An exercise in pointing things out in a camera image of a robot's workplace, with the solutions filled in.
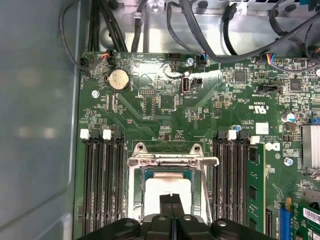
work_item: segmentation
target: microchip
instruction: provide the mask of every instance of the microchip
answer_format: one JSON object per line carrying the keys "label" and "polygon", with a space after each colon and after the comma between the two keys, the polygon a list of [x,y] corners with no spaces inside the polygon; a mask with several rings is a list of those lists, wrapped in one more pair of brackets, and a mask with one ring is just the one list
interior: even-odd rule
{"label": "microchip", "polygon": [[252,200],[257,200],[257,188],[256,187],[250,185],[249,196]]}
{"label": "microchip", "polygon": [[169,141],[169,140],[170,140],[169,133],[165,133],[165,134],[164,134],[164,140],[165,140],[165,141]]}
{"label": "microchip", "polygon": [[286,122],[284,125],[284,129],[288,132],[292,132],[296,130],[296,124],[293,122]]}
{"label": "microchip", "polygon": [[294,78],[290,79],[290,90],[300,92],[302,87],[301,79]]}
{"label": "microchip", "polygon": [[289,135],[283,135],[282,139],[284,142],[289,142]]}
{"label": "microchip", "polygon": [[234,72],[234,81],[236,83],[245,83],[246,82],[246,72],[245,71],[235,71]]}
{"label": "microchip", "polygon": [[121,130],[114,130],[114,132],[113,132],[113,136],[115,137],[115,138],[121,138]]}
{"label": "microchip", "polygon": [[221,101],[216,101],[216,102],[214,103],[214,107],[215,107],[216,109],[222,109],[222,102],[221,102]]}
{"label": "microchip", "polygon": [[257,149],[256,148],[249,148],[249,160],[250,161],[257,161]]}
{"label": "microchip", "polygon": [[214,112],[213,112],[213,115],[214,115],[215,117],[221,117],[221,116],[222,116],[222,112],[221,112],[221,111],[214,111]]}
{"label": "microchip", "polygon": [[251,228],[252,230],[256,230],[257,228],[257,223],[251,218],[249,219],[249,228]]}
{"label": "microchip", "polygon": [[99,129],[92,129],[91,130],[91,137],[93,139],[98,139],[99,138]]}
{"label": "microchip", "polygon": [[176,62],[180,60],[181,60],[181,53],[175,53],[175,52],[168,53],[168,61]]}

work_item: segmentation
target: capacitor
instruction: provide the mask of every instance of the capacitor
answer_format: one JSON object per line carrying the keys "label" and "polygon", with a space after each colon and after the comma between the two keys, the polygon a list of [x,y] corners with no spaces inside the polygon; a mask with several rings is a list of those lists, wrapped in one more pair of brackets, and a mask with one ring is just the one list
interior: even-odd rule
{"label": "capacitor", "polygon": [[110,87],[115,92],[122,92],[130,85],[130,78],[126,71],[122,69],[113,70],[108,78]]}
{"label": "capacitor", "polygon": [[286,157],[283,163],[286,166],[291,166],[292,164],[294,164],[294,161],[290,157]]}
{"label": "capacitor", "polygon": [[242,130],[242,127],[240,125],[232,125],[232,130],[235,130],[236,132],[240,132]]}
{"label": "capacitor", "polygon": [[284,123],[293,123],[296,117],[293,113],[285,113],[282,115],[281,120]]}

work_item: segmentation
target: integrated circuit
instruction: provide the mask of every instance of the integrated circuit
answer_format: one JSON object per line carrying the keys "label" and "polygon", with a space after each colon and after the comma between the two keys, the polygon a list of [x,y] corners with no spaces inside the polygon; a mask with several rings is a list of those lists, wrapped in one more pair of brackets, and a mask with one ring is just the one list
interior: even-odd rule
{"label": "integrated circuit", "polygon": [[290,91],[301,92],[302,81],[299,78],[290,79]]}
{"label": "integrated circuit", "polygon": [[235,71],[234,72],[234,81],[236,83],[245,83],[246,82],[246,72],[245,71]]}

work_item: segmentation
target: blue expansion slot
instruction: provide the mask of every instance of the blue expansion slot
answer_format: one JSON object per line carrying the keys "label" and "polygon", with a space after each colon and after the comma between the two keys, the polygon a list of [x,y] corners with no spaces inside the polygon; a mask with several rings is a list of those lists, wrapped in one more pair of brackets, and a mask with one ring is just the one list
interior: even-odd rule
{"label": "blue expansion slot", "polygon": [[279,240],[290,240],[290,218],[291,213],[286,208],[280,208],[280,238]]}

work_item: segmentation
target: ram slot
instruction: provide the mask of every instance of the ram slot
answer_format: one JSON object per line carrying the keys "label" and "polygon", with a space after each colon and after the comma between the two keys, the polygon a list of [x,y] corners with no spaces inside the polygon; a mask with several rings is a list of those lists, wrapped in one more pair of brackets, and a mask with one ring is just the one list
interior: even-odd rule
{"label": "ram slot", "polygon": [[106,165],[107,165],[107,153],[108,153],[108,144],[109,141],[104,141],[101,146],[101,154],[102,154],[102,161],[101,161],[101,179],[100,179],[100,189],[101,189],[101,198],[100,198],[100,213],[99,213],[99,226],[100,228],[105,226],[105,219],[106,219]]}
{"label": "ram slot", "polygon": [[228,212],[226,218],[234,221],[235,218],[235,200],[234,200],[234,190],[237,189],[235,187],[235,163],[237,162],[237,142],[230,141],[228,144],[228,158],[227,158],[227,203],[228,204]]}
{"label": "ram slot", "polygon": [[225,172],[228,145],[224,140],[214,140],[213,156],[219,159],[219,166],[212,168],[212,218],[213,220],[225,217]]}
{"label": "ram slot", "polygon": [[113,156],[114,145],[110,142],[106,144],[106,163],[105,163],[105,210],[104,210],[104,225],[112,222],[112,185],[113,185]]}
{"label": "ram slot", "polygon": [[124,174],[124,145],[121,139],[115,139],[114,145],[114,220],[122,218],[123,174]]}
{"label": "ram slot", "polygon": [[84,159],[84,190],[83,190],[83,220],[82,235],[89,233],[89,216],[90,216],[90,179],[91,179],[91,156],[92,156],[92,140],[85,141],[85,159]]}
{"label": "ram slot", "polygon": [[102,175],[103,175],[103,140],[100,140],[96,144],[96,156],[94,166],[94,230],[98,230],[102,226],[100,225],[101,218],[101,202],[102,202]]}
{"label": "ram slot", "polygon": [[247,212],[247,165],[246,165],[246,159],[248,155],[248,144],[247,139],[243,140],[239,145],[237,149],[237,182],[238,185],[236,186],[237,195],[238,195],[238,201],[237,201],[237,212],[238,216],[236,219],[236,222],[242,225],[246,224],[246,212]]}

